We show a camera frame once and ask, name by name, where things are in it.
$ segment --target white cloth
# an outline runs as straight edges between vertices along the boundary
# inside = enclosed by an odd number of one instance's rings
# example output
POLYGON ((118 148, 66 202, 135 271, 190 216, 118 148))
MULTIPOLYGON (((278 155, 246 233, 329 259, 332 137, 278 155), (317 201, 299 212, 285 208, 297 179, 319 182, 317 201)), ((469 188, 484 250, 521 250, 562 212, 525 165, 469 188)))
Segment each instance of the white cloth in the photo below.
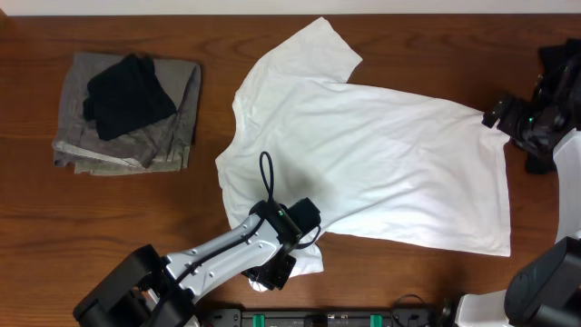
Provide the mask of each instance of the white cloth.
MULTIPOLYGON (((252 68, 234 98, 236 135, 216 159, 231 227, 267 198, 268 151, 274 199, 310 197, 323 232, 509 256, 508 136, 461 104, 345 84, 359 62, 319 18, 252 68)), ((292 275, 323 270, 316 246, 292 254, 292 275)))

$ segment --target white shirt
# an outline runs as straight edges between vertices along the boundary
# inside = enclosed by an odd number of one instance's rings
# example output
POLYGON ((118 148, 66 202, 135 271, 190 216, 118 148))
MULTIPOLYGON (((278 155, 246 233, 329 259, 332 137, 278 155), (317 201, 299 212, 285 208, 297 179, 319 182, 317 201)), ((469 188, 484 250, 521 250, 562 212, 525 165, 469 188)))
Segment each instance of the white shirt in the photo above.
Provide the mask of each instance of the white shirt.
MULTIPOLYGON (((216 159, 231 227, 267 198, 268 151, 274 199, 310 197, 323 231, 509 256, 508 136, 461 104, 346 84, 360 62, 319 18, 252 68, 234 98, 236 135, 216 159)), ((323 270, 316 246, 292 255, 292 275, 323 270)))

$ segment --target gray garment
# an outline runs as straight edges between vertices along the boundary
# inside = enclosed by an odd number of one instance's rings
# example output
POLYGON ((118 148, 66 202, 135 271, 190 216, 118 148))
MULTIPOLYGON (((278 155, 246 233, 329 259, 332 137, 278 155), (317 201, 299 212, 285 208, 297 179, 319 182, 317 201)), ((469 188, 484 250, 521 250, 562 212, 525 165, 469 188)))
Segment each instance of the gray garment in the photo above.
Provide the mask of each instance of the gray garment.
POLYGON ((53 141, 54 164, 75 162, 75 172, 94 174, 172 171, 187 166, 195 125, 201 70, 196 63, 154 59, 155 74, 175 103, 177 114, 111 141, 99 139, 94 122, 83 118, 86 86, 97 74, 120 62, 119 55, 79 53, 66 76, 53 141))

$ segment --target green tape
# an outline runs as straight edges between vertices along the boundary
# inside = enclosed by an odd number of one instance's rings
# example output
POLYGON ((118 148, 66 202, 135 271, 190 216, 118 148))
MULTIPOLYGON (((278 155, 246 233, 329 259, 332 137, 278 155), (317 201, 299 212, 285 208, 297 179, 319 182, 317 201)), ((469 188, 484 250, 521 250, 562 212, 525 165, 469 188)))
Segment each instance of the green tape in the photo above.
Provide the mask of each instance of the green tape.
POLYGON ((383 316, 381 314, 371 314, 370 327, 383 327, 383 316))
POLYGON ((254 314, 252 316, 252 327, 264 327, 264 314, 254 314))

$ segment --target stack of folded clothes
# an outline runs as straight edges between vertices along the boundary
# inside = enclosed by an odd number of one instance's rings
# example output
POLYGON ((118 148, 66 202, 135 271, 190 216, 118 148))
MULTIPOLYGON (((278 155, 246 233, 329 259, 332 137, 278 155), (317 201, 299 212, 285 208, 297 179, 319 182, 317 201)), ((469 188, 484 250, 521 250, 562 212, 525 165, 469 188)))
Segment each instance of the stack of folded clothes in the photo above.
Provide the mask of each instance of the stack of folded clothes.
POLYGON ((54 164, 98 175, 186 168, 201 68, 181 60, 79 53, 64 81, 54 164))

